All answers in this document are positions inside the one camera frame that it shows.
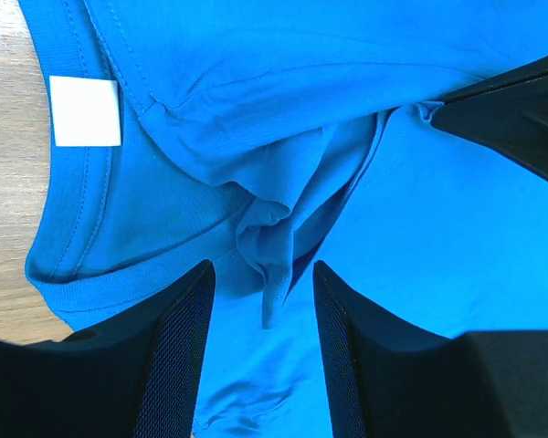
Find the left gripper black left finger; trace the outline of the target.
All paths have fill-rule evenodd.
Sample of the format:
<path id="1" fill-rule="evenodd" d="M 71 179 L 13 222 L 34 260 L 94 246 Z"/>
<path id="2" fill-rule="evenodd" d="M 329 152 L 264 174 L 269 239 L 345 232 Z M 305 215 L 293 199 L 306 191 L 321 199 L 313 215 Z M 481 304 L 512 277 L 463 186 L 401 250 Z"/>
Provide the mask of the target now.
<path id="1" fill-rule="evenodd" d="M 61 341 L 0 340 L 0 437 L 187 437 L 215 295 L 203 261 Z"/>

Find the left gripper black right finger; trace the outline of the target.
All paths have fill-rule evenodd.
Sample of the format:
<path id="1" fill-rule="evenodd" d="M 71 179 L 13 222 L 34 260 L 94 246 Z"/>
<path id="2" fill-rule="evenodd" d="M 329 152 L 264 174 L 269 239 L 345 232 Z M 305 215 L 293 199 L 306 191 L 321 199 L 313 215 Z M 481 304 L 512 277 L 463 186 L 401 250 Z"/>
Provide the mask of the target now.
<path id="1" fill-rule="evenodd" d="M 548 330 L 447 339 L 313 268 L 336 437 L 548 437 Z"/>

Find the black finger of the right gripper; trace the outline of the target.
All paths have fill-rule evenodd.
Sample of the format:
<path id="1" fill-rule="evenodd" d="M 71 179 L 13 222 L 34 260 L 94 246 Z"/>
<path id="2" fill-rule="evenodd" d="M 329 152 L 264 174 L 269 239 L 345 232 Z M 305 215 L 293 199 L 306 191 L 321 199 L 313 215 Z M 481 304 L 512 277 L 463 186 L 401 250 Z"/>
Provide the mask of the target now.
<path id="1" fill-rule="evenodd" d="M 548 56 L 442 101 L 432 127 L 488 147 L 548 182 Z"/>

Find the blue t shirt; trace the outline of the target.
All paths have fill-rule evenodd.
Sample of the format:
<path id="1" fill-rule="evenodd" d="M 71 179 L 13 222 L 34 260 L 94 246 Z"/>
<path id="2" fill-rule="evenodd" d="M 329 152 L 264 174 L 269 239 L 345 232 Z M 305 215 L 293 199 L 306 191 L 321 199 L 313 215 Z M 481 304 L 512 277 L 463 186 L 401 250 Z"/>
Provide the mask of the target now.
<path id="1" fill-rule="evenodd" d="M 216 270 L 193 433 L 328 437 L 311 266 L 444 336 L 548 329 L 548 182 L 434 130 L 548 1 L 24 1 L 52 125 L 26 276 L 73 329 Z"/>

